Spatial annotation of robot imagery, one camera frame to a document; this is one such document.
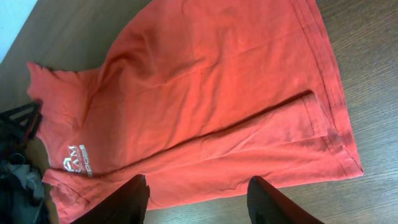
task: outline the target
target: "folded fabric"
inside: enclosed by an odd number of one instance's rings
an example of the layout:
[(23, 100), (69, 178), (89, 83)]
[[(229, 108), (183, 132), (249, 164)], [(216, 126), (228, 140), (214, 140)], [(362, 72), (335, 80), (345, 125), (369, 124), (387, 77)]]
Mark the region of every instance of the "folded fabric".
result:
[(315, 0), (154, 0), (100, 68), (28, 67), (61, 223), (136, 174), (148, 209), (363, 174)]

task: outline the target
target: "shirt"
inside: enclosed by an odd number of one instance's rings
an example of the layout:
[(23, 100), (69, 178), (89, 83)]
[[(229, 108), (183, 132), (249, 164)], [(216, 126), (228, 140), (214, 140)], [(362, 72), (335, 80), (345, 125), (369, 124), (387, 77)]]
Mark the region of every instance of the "shirt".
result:
[(315, 0), (154, 0), (100, 68), (28, 67), (61, 223), (136, 174), (149, 209), (363, 174)]

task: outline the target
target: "wooden floor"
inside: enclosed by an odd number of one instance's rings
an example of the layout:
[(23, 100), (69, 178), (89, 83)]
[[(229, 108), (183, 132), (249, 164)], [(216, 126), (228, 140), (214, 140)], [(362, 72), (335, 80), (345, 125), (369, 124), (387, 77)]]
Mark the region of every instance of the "wooden floor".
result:
[[(101, 65), (148, 0), (38, 0), (0, 64), (0, 111), (29, 101), (26, 61), (61, 70)], [(319, 0), (341, 71), (365, 176), (282, 189), (325, 223), (398, 221), (398, 20), (395, 0)], [(40, 141), (28, 151), (48, 167)], [(49, 203), (55, 215), (54, 207)], [(245, 197), (147, 212), (146, 223), (249, 223)]]

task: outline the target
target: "sleeve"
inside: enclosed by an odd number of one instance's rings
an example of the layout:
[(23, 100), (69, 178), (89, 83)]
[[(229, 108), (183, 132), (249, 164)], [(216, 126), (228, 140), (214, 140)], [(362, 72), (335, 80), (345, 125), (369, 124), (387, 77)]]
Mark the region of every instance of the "sleeve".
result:
[(27, 63), (31, 83), (28, 95), (42, 102), (44, 118), (70, 128), (80, 127), (95, 90), (98, 69), (84, 72), (50, 71)]

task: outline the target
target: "wooden table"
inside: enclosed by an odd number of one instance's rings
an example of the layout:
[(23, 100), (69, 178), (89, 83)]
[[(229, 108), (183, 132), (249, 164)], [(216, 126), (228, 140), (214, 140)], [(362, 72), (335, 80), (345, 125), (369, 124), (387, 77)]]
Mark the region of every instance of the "wooden table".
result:
[[(0, 65), (1, 111), (29, 101), (26, 61), (61, 70), (102, 64), (148, 0), (39, 0)], [(341, 71), (365, 176), (282, 189), (325, 223), (398, 222), (397, 1), (319, 0)], [(40, 141), (28, 151), (43, 170)], [(54, 207), (49, 200), (55, 216)], [(146, 223), (249, 223), (245, 196), (147, 212)]]

